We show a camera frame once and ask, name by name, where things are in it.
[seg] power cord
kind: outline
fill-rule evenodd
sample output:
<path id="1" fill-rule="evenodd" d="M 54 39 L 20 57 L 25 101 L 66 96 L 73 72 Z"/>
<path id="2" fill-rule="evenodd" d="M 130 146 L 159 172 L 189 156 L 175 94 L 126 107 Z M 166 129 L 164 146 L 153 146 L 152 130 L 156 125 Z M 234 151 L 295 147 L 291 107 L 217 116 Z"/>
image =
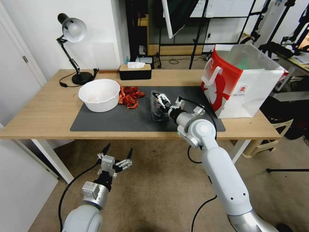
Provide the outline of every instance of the power cord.
<path id="1" fill-rule="evenodd" d="M 204 58 L 204 56 L 201 56 L 201 57 L 197 58 L 194 61 L 197 61 L 200 58 Z M 181 58 L 181 59 L 169 59 L 169 60 L 161 60 L 161 61 L 168 61 L 170 64 L 179 64 L 178 60 L 191 60 L 191 59 L 189 59 L 189 58 Z"/>
<path id="2" fill-rule="evenodd" d="M 208 202 L 213 201 L 213 200 L 216 199 L 216 198 L 217 198 L 217 195 L 215 195 L 215 197 L 213 197 L 213 198 L 211 198 L 211 199 L 205 201 L 205 202 L 198 208 L 198 210 L 196 211 L 196 213 L 195 213 L 195 215 L 194 215 L 194 217 L 193 217 L 193 221 L 192 221 L 192 225 L 191 225 L 191 232 L 193 232 L 194 221 L 195 221 L 196 216 L 198 215 L 199 211 L 203 208 L 204 205 L 206 205 Z"/>
<path id="3" fill-rule="evenodd" d="M 92 77 L 91 81 L 93 81 L 93 80 L 95 79 L 95 77 L 96 77 L 98 71 L 99 71 L 99 69 L 93 69 L 93 77 Z M 66 78 L 66 77 L 68 77 L 68 76 L 71 76 L 71 75 L 73 75 L 73 74 L 75 74 L 75 73 L 76 73 L 76 72 L 73 72 L 73 73 L 71 73 L 71 74 L 69 74 L 69 75 L 66 75 L 66 76 L 62 77 L 62 78 L 59 80 L 59 84 L 60 84 L 62 87 L 65 87 L 65 88 L 67 88 L 67 87 L 79 87 L 79 86 L 82 86 L 82 85 L 74 85 L 74 86 L 72 86 L 72 85 L 67 85 L 66 83 L 61 82 L 64 78 Z"/>
<path id="4" fill-rule="evenodd" d="M 187 155 L 188 155 L 189 160 L 190 160 L 192 163 L 197 163 L 197 164 L 202 163 L 202 161 L 198 162 L 198 161 L 194 161 L 194 160 L 191 159 L 190 154 L 189 154 L 190 148 L 191 148 L 191 145 L 188 147 L 188 150 L 187 150 Z"/>
<path id="5" fill-rule="evenodd" d="M 210 115 L 209 110 L 206 109 L 206 108 L 205 108 L 204 106 L 202 106 L 201 104 L 198 104 L 198 103 L 196 103 L 196 102 L 194 102 L 194 101 L 191 101 L 191 100 L 189 100 L 189 99 L 185 99 L 185 98 L 183 98 L 183 97 L 179 97 L 179 98 L 180 98 L 181 100 L 184 100 L 184 101 L 193 103 L 193 104 L 195 104 L 195 105 L 197 105 L 197 106 L 203 108 L 203 109 L 208 113 L 209 117 L 212 119 L 213 125 L 214 125 L 215 130 L 216 130 L 216 135 L 215 135 L 215 140 L 216 140 L 216 139 L 217 139 L 217 125 L 216 125 L 216 123 L 215 123 L 213 117 Z M 188 150 L 187 150 L 187 155 L 188 155 L 189 160 L 190 160 L 191 162 L 193 162 L 193 163 L 201 164 L 202 162 L 197 162 L 197 161 L 194 161 L 194 160 L 191 159 L 190 154 L 189 154 L 190 148 L 191 148 L 191 145 L 188 147 Z M 217 198 L 217 195 L 215 195 L 215 197 L 213 197 L 213 198 L 211 198 L 211 199 L 205 201 L 205 202 L 197 209 L 197 211 L 196 211 L 196 213 L 195 213 L 195 215 L 194 215 L 194 217 L 193 217 L 193 220 L 192 220 L 191 232 L 193 232 L 194 222 L 195 222 L 195 219 L 196 219 L 196 217 L 197 217 L 199 211 L 203 208 L 204 205 L 206 205 L 207 203 L 213 201 L 213 200 L 216 199 L 216 198 Z"/>
<path id="6" fill-rule="evenodd" d="M 66 76 L 62 77 L 62 78 L 59 80 L 59 84 L 60 84 L 62 87 L 78 87 L 78 86 L 81 86 L 81 85 L 70 86 L 70 85 L 67 85 L 66 83 L 61 82 L 64 78 L 66 78 L 66 77 L 68 77 L 68 76 L 71 76 L 71 75 L 73 75 L 73 74 L 75 74 L 75 73 L 76 73 L 76 72 L 73 72 L 73 73 L 71 73 L 71 74 L 69 74 L 69 75 L 66 75 Z"/>
<path id="7" fill-rule="evenodd" d="M 82 175 L 84 175 L 86 172 L 90 171 L 91 169 L 95 168 L 98 164 L 101 163 L 101 160 L 98 159 L 98 161 L 96 162 L 95 165 L 91 166 L 90 168 L 88 168 L 87 170 L 83 171 L 82 173 L 78 174 L 65 188 L 65 190 L 62 193 L 62 196 L 60 198 L 59 201 L 59 205 L 58 205 L 58 218 L 59 218 L 59 223 L 60 223 L 60 232 L 62 232 L 63 230 L 63 223 L 62 223 L 62 218 L 61 218 L 61 205 L 62 205 L 62 201 L 64 199 L 64 196 L 66 194 L 66 192 L 68 191 L 69 187 L 73 184 L 74 181 L 76 181 L 79 177 L 81 177 Z"/>

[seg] wooden table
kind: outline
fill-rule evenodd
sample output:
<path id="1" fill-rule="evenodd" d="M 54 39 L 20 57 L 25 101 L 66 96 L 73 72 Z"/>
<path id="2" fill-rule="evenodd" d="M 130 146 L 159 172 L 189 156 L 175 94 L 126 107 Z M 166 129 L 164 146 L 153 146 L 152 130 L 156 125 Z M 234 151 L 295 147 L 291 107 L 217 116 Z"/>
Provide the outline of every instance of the wooden table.
<path id="1" fill-rule="evenodd" d="M 86 132 L 70 131 L 82 101 L 79 87 L 64 88 L 59 79 L 73 70 L 59 70 L 32 100 L 0 132 L 0 139 L 31 139 L 61 176 L 69 183 L 73 176 L 50 147 L 46 139 L 182 139 L 177 132 Z M 198 86 L 203 70 L 152 70 L 150 80 L 121 81 L 119 74 L 97 74 L 97 79 L 109 78 L 124 86 Z M 71 85 L 70 77 L 63 80 Z M 225 132 L 218 132 L 218 140 L 238 140 L 232 151 L 233 162 L 251 140 L 278 139 L 280 135 L 261 111 L 253 118 L 222 119 Z"/>

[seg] black tissue box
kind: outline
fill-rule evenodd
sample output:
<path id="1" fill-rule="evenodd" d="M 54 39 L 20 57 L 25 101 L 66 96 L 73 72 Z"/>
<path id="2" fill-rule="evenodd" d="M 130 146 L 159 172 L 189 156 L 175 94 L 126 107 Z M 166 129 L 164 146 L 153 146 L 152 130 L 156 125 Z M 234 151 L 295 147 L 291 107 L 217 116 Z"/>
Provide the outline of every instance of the black tissue box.
<path id="1" fill-rule="evenodd" d="M 125 80 L 147 80 L 151 79 L 151 66 L 145 64 L 143 68 L 129 69 L 126 64 L 119 68 L 120 79 Z"/>

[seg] door hinge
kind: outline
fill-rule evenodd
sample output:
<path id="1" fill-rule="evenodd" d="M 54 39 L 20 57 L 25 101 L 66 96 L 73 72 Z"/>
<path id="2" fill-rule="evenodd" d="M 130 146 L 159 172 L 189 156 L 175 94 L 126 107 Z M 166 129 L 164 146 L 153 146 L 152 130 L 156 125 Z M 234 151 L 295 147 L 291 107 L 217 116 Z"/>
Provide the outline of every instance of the door hinge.
<path id="1" fill-rule="evenodd" d="M 27 59 L 26 56 L 23 56 L 23 59 L 24 59 L 24 61 L 25 61 L 26 63 L 28 63 L 28 59 Z"/>

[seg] desk lamp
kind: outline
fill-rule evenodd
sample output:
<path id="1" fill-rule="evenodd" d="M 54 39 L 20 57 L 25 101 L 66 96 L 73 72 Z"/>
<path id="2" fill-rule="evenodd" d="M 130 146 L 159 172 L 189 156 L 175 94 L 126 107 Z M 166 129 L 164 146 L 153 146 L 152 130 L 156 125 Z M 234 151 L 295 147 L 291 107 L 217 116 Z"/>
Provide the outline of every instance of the desk lamp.
<path id="1" fill-rule="evenodd" d="M 83 85 L 89 81 L 92 81 L 96 76 L 97 69 L 94 69 L 94 75 L 89 72 L 80 72 L 80 67 L 75 62 L 75 60 L 70 57 L 70 55 L 63 46 L 63 44 L 67 41 L 77 43 L 85 37 L 87 32 L 87 27 L 85 23 L 77 18 L 69 18 L 64 13 L 60 13 L 58 15 L 58 21 L 62 24 L 63 35 L 60 36 L 57 41 L 62 47 L 64 53 L 69 58 L 70 63 L 76 70 L 76 74 L 72 76 L 72 82 L 77 85 Z"/>

